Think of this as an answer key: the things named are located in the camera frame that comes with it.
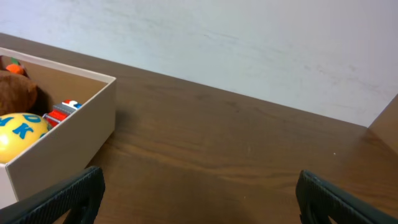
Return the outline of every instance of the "wood grain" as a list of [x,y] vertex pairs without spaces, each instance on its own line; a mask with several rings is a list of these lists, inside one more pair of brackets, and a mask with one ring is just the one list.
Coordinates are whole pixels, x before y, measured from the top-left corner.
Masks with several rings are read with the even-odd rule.
[[373,121],[369,129],[398,153],[398,95]]
[[90,163],[106,181],[97,223],[300,223],[302,169],[398,217],[398,156],[365,127],[8,35],[0,45],[118,78],[116,130]]

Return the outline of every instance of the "brown teddy bear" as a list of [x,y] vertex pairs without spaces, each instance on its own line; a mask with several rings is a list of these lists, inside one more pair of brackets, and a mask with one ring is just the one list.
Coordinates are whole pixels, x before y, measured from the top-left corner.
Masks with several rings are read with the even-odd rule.
[[37,85],[24,75],[0,70],[0,116],[26,112],[37,98]]

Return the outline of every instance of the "cardboard box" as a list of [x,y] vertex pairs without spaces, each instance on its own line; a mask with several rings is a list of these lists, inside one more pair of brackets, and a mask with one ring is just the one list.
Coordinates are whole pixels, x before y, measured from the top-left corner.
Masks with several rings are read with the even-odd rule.
[[24,200],[84,169],[114,131],[116,79],[0,48],[18,59],[41,91],[37,110],[64,100],[83,106],[7,164],[0,164],[0,208]]

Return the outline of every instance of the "toy ball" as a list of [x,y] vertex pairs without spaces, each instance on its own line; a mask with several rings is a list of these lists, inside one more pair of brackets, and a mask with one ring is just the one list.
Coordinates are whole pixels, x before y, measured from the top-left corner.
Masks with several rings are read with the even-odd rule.
[[12,113],[0,116],[0,163],[7,163],[51,130],[36,114]]

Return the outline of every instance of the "black plastic part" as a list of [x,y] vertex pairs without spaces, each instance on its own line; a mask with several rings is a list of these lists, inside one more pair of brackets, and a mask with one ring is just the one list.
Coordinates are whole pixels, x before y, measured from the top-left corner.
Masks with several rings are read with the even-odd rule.
[[101,168],[78,175],[0,210],[0,223],[53,223],[70,210],[64,223],[93,223],[105,182]]
[[382,213],[315,174],[303,170],[296,186],[296,196],[303,224],[398,224]]

